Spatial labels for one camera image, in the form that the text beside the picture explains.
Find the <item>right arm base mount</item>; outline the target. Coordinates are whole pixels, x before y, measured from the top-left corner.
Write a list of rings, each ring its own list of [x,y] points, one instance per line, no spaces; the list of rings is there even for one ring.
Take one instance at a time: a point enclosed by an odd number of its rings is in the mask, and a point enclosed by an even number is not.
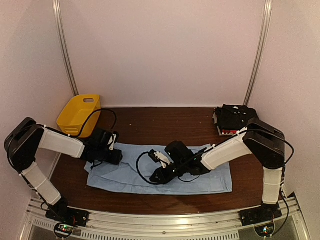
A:
[[[239,212],[242,226],[256,225],[264,222],[270,222],[282,216],[279,207],[259,206]]]

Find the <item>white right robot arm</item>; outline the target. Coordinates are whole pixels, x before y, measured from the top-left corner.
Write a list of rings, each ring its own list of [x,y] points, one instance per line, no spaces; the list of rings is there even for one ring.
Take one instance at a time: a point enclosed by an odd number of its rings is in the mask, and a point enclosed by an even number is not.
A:
[[[193,152],[182,141],[175,140],[165,147],[165,153],[151,151],[149,157],[162,166],[157,168],[150,182],[166,185],[184,176],[207,175],[225,164],[251,159],[264,175],[262,206],[256,210],[259,220],[268,220],[279,201],[285,171],[285,134],[257,118],[228,139]]]

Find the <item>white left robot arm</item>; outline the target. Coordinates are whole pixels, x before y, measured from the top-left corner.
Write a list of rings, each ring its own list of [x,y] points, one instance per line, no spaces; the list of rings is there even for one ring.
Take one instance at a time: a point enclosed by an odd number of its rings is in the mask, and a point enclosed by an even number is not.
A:
[[[61,203],[62,194],[43,172],[37,157],[51,152],[83,160],[93,167],[100,163],[119,165],[123,154],[115,147],[118,138],[117,132],[101,128],[95,129],[87,138],[76,137],[26,117],[7,136],[4,149],[12,168],[47,204],[53,206],[51,211],[55,217],[67,222],[72,218],[72,211]]]

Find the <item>light blue long sleeve shirt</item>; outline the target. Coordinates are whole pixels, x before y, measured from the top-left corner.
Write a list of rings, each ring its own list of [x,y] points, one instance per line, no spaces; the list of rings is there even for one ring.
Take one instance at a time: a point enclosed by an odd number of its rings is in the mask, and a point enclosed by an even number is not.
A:
[[[148,155],[150,150],[164,153],[161,145],[134,145],[117,143],[117,150],[122,151],[123,159],[119,165],[96,162],[96,166],[86,163],[84,170],[88,172],[87,185],[114,193],[142,195],[207,195],[231,193],[233,191],[230,165],[225,163],[210,173],[193,176],[189,173],[175,178],[164,185],[151,185],[145,182],[160,167]]]

